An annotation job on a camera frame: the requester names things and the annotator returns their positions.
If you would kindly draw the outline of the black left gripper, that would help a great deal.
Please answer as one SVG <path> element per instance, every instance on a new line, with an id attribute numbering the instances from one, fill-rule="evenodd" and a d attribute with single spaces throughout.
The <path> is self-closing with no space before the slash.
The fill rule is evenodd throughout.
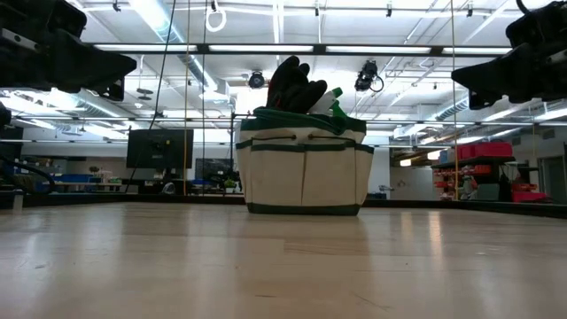
<path id="1" fill-rule="evenodd" d="M 88 89 L 123 100 L 136 61 L 83 42 L 86 24 L 66 0 L 0 0 L 0 88 Z"/>

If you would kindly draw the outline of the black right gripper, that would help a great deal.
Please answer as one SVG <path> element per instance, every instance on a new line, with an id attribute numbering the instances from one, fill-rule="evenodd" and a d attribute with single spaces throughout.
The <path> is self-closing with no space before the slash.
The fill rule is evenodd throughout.
<path id="1" fill-rule="evenodd" d="M 529 9 L 515 0 L 522 16 L 505 30 L 511 51 L 482 64 L 452 72 L 452 79 L 466 87 L 472 103 L 495 103 L 508 97 L 512 103 L 534 98 L 552 101 L 538 78 L 539 58 L 567 58 L 567 0 L 551 1 Z"/>

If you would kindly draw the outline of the green spray bottle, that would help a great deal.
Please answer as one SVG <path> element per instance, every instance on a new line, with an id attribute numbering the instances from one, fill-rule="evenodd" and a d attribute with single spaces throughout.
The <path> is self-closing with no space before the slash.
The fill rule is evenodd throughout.
<path id="1" fill-rule="evenodd" d="M 309 114 L 329 115 L 333 117 L 346 118 L 346 113 L 340 107 L 339 98 L 343 95 L 340 87 L 327 91 L 322 97 L 308 110 Z"/>

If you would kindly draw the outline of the red black gardening gloves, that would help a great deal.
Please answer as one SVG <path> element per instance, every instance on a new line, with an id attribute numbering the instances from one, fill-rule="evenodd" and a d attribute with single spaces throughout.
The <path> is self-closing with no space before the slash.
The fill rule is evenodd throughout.
<path id="1" fill-rule="evenodd" d="M 325 80 L 309 81 L 308 63 L 295 55 L 288 57 L 275 71 L 268 85 L 265 107 L 289 113 L 307 113 L 326 93 Z"/>

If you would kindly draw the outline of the beige green gardening bag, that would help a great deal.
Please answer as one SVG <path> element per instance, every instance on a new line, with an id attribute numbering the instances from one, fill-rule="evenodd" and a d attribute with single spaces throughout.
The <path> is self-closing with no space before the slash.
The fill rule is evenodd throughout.
<path id="1" fill-rule="evenodd" d="M 348 116 L 255 109 L 236 144 L 248 211 L 356 216 L 375 150 L 366 133 L 365 121 Z"/>

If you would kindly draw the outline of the large red storage bin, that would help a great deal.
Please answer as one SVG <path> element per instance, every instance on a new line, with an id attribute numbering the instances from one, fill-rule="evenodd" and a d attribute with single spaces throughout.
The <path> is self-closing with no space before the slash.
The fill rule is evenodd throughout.
<path id="1" fill-rule="evenodd" d="M 466 144 L 457 148 L 459 160 L 475 159 L 478 157 L 512 157 L 512 145 L 505 142 L 486 142 Z"/>

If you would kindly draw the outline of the storage shelf rack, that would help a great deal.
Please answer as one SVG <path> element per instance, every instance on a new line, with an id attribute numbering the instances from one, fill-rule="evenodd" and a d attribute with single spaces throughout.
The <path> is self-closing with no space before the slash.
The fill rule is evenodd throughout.
<path id="1" fill-rule="evenodd" d="M 514 157 L 476 157 L 433 165 L 433 187 L 445 201 L 512 202 Z"/>

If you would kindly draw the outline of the large black monitor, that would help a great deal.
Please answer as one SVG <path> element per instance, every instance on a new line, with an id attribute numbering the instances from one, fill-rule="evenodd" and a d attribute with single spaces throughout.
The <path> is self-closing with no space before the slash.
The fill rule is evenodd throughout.
<path id="1" fill-rule="evenodd" d="M 127 168 L 191 168 L 193 137 L 193 129 L 132 130 Z"/>

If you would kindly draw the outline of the blue workbench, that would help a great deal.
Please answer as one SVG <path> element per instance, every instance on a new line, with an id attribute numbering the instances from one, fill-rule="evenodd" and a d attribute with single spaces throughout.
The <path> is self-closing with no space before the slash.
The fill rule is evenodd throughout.
<path id="1" fill-rule="evenodd" d="M 57 193 L 120 192 L 123 186 L 120 178 L 92 174 L 56 174 L 52 179 Z"/>

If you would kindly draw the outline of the small red storage bin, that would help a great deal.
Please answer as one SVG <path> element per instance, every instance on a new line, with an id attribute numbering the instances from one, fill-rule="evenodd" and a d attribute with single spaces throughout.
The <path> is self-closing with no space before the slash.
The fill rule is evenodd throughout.
<path id="1" fill-rule="evenodd" d="M 545 193 L 532 191 L 513 191 L 512 200 L 516 203 L 535 202 L 547 197 Z"/>

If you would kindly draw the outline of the overhead light bar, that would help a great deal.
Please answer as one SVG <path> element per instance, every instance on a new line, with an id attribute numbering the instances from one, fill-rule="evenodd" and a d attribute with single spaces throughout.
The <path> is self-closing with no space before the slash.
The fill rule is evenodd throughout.
<path id="1" fill-rule="evenodd" d="M 417 45 L 337 45 L 337 44 L 164 44 L 164 43 L 94 43 L 104 51 L 120 54 L 181 54 L 184 52 L 213 55 L 333 55 L 333 56 L 399 56 L 492 58 L 509 51 L 507 47 L 417 46 Z"/>

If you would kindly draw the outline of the small dark monitor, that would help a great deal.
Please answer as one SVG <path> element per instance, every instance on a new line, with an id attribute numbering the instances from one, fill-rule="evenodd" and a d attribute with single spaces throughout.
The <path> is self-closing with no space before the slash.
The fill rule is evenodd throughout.
<path id="1" fill-rule="evenodd" d="M 199 182 L 220 183 L 237 179 L 230 159 L 196 159 L 194 172 L 194 180 Z"/>

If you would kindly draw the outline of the black aluminium table frame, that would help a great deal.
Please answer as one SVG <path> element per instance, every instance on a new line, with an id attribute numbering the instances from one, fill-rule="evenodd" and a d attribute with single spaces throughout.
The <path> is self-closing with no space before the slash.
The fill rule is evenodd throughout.
<path id="1" fill-rule="evenodd" d="M 89 205 L 119 202 L 140 202 L 160 204 L 204 204 L 246 206 L 252 214 L 306 214 L 306 215 L 340 215 L 355 216 L 359 212 L 357 206 L 266 206 L 248 204 L 242 197 L 214 196 L 173 196 L 173 195 L 140 195 L 126 193 L 59 193 L 26 195 L 16 191 L 0 191 L 0 209 L 11 209 L 16 200 L 23 207 Z M 535 217 L 547 217 L 567 220 L 567 205 L 551 205 L 536 203 L 511 203 L 496 201 L 440 201 L 440 200 L 393 200 L 368 197 L 361 205 L 364 208 L 399 208 L 399 209 L 457 209 L 482 211 L 501 214 L 517 214 Z"/>

